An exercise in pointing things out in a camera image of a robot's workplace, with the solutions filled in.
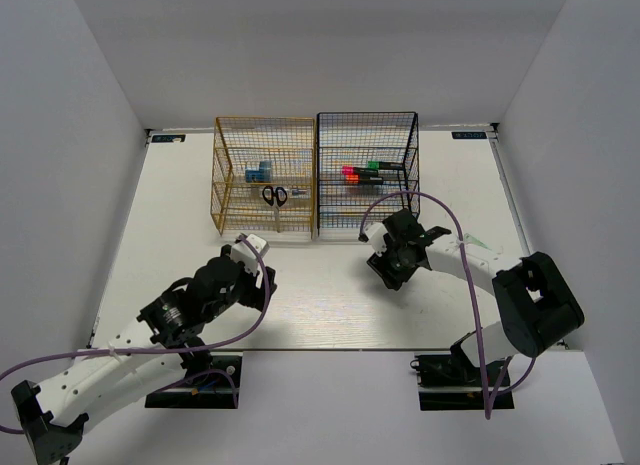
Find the black handled scissors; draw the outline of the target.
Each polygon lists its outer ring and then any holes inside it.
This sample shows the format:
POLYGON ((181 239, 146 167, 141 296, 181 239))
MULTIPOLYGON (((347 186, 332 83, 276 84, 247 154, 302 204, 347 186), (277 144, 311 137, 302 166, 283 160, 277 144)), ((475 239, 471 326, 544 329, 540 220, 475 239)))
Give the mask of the black handled scissors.
POLYGON ((273 209, 276 232, 281 231, 280 210, 288 200, 288 192, 284 187, 267 185, 262 190, 264 202, 273 209))

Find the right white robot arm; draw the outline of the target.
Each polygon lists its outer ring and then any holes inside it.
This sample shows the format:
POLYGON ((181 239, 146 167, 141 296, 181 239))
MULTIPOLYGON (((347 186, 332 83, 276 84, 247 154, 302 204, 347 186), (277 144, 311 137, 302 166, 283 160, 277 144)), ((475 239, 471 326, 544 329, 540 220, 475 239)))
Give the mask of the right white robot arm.
POLYGON ((488 364, 517 354, 534 359, 585 322, 585 315, 553 259, 498 254, 441 226, 426 230, 406 209, 364 228, 359 240, 372 246, 369 267, 391 290, 419 269, 472 282, 495 300, 499 320, 472 331, 450 347, 453 375, 472 384, 488 364))

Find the pink highlighter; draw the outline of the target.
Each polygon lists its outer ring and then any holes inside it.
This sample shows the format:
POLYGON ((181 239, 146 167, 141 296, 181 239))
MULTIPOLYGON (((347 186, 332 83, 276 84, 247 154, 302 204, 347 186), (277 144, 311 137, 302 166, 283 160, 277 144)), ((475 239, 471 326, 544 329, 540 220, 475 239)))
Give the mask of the pink highlighter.
POLYGON ((362 168, 362 167, 342 167, 343 175, 357 175, 357 176, 365 176, 365 177, 377 177, 378 170, 371 168, 362 168))

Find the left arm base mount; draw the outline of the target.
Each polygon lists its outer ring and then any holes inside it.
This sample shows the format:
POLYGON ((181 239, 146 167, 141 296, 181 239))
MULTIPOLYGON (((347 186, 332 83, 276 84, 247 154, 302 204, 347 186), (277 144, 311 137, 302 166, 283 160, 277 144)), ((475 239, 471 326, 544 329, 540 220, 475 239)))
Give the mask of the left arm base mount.
POLYGON ((144 406, 147 409, 236 409, 240 397, 242 365, 242 353, 214 355, 211 368, 222 370, 230 379, 220 373, 201 375, 177 387, 147 395, 144 406))

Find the blue tape dispenser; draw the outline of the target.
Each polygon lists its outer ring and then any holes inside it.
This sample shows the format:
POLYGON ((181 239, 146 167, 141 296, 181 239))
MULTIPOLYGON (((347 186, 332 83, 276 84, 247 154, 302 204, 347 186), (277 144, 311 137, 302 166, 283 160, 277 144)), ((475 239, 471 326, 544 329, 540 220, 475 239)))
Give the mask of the blue tape dispenser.
POLYGON ((270 183, 272 181, 272 162, 262 160, 257 169, 246 169, 245 181, 247 183, 270 183))

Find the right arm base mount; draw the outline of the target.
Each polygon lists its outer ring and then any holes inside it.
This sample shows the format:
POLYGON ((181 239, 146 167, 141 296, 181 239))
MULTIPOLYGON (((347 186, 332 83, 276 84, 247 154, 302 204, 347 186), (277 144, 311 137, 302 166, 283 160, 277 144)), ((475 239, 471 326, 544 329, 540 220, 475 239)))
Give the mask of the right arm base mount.
POLYGON ((418 385, 423 412, 483 411, 481 377, 466 369, 450 354, 416 355, 410 362, 418 385))

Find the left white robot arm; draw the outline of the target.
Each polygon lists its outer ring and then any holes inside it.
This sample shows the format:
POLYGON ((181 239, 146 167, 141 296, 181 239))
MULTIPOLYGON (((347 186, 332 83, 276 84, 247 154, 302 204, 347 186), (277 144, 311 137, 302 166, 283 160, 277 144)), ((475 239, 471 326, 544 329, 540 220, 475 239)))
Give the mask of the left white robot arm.
POLYGON ((74 353, 74 363, 54 377, 14 386, 17 432, 36 462, 66 462, 92 427, 148 394, 214 376, 228 380, 199 335, 235 304, 265 311, 275 277, 261 259, 224 252, 176 280, 102 348, 74 353))

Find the green highlighter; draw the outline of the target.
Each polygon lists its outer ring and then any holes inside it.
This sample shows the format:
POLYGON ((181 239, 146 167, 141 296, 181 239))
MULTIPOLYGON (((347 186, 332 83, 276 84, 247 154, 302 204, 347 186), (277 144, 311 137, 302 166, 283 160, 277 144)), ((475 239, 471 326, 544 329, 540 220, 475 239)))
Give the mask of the green highlighter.
POLYGON ((367 167, 376 170, 402 170, 403 164, 400 162, 386 162, 386 161, 369 161, 367 167))

